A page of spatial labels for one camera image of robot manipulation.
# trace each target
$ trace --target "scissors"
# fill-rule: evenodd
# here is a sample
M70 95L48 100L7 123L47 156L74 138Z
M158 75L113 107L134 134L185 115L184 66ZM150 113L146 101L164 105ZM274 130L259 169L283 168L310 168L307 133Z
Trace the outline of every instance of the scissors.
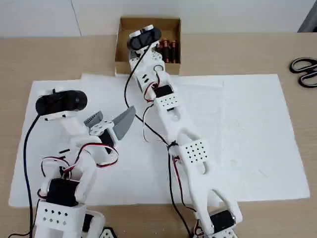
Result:
M296 68L295 65L298 62L307 62L310 65L302 67L302 68ZM306 74L300 76L300 78L298 79L298 83L302 87L305 87L305 88L316 88L317 87L317 83L310 84L310 83L306 83L305 82L306 79L312 78L314 76L317 76L317 60L316 59L307 58L307 57L302 57L302 58L295 59L289 65L289 70L292 73L306 72Z

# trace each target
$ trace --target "white paper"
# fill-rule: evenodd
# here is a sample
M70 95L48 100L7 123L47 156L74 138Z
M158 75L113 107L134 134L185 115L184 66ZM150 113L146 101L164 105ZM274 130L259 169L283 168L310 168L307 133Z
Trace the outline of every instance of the white paper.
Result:
M230 185L231 195L238 201L309 197L305 171L277 75L174 76L173 80L193 121L208 140L211 154L224 171L219 184ZM112 119L124 111L125 82L125 75L88 74L82 76L82 81L73 81L72 86L81 88L89 99L78 117L84 120L102 110L106 118ZM69 81L34 82L22 135L36 116L37 92L64 84L68 86ZM142 115L146 104L133 80L128 87L128 101ZM154 110L147 114L147 122L164 135ZM135 119L120 145L117 165L98 171L88 204L170 203L166 147L150 131L146 134L151 143L143 141L142 124ZM42 181L40 158L56 154L54 145L61 137L67 140L58 123L39 122L31 133L28 172L34 201ZM20 143L11 185L11 206L28 205L21 146ZM186 176L181 168L180 173L185 201L190 203ZM179 202L175 180L173 191L176 202Z

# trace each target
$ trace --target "wooden table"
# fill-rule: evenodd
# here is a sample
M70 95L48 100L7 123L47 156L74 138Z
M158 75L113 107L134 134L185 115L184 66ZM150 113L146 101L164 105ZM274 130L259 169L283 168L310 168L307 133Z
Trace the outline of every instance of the wooden table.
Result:
M317 237L317 90L288 71L297 57L317 58L317 34L182 36L181 75L277 73L305 165L311 198L240 203L241 238ZM8 206L26 102L33 80L78 79L82 72L114 74L115 36L0 40L0 235L28 230L28 209ZM97 207L119 237L186 237L172 206ZM190 212L180 210L190 225Z

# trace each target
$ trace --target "copper battery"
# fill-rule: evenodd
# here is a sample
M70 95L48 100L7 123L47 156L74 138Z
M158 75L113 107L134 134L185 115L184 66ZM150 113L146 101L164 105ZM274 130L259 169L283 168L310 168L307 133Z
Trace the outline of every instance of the copper battery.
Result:
M164 39L162 42L163 42L163 49L162 49L163 61L164 61L165 63L170 63L169 40L168 40L168 39Z
M163 49L163 42L159 41L159 43L156 46L156 51L162 54L162 49Z
M177 63L178 62L178 55L177 55L177 41L173 41L171 43L171 50L170 50L170 61L172 63Z

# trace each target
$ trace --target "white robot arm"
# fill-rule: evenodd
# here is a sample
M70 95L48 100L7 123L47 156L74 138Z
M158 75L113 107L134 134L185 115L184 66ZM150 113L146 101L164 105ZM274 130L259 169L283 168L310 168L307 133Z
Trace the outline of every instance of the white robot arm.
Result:
M153 51L159 43L160 30L152 25L129 36L130 66L143 97L152 102L167 133L169 152L179 157L189 183L190 196L206 237L220 238L234 234L232 228L242 221L237 202L217 186L221 171L208 153L208 143L201 138L188 116L177 88L165 72L161 55ZM226 205L213 213L208 212L209 192L214 192Z
M37 209L35 238L81 238L83 231L87 238L115 237L104 228L103 214L87 210L85 201L97 169L116 163L119 142L132 124L135 109L130 107L112 121L104 120L98 112L80 122L74 111L82 110L86 103L74 107L65 104L87 101L85 97L81 91L53 91L37 101L38 113L48 123L59 121L70 141L68 149L60 152L63 157L47 157L48 163L57 166L45 176L38 192L42 200Z

